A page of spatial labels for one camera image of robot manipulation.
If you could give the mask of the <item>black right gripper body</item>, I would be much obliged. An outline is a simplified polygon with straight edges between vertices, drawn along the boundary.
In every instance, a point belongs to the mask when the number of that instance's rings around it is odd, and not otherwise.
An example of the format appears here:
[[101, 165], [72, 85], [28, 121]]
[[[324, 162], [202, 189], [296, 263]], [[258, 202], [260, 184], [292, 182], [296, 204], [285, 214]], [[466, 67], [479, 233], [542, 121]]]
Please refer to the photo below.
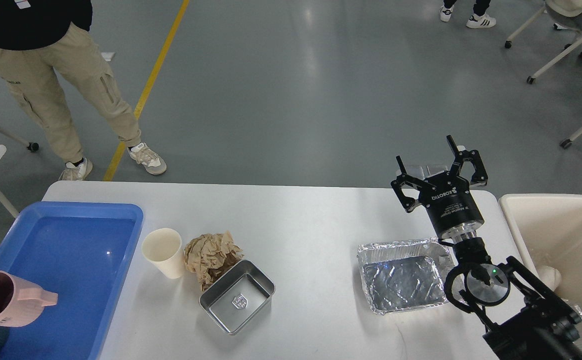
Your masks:
[[467, 179], [444, 171], [425, 178], [425, 183], [418, 201], [425, 207], [439, 239], [475, 231], [485, 223]]

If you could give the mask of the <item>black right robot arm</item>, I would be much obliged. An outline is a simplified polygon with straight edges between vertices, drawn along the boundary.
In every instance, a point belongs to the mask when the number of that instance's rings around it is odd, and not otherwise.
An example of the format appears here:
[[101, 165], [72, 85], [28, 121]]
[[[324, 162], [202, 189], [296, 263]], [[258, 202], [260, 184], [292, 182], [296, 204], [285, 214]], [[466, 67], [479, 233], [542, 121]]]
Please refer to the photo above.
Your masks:
[[475, 314], [483, 339], [499, 360], [582, 360], [577, 326], [582, 316], [515, 256], [495, 264], [477, 230], [485, 219], [471, 187], [488, 182], [476, 149], [447, 136], [453, 162], [428, 177], [409, 174], [400, 157], [391, 182], [407, 213], [426, 210], [440, 245], [451, 248], [456, 265], [442, 282], [451, 304]]

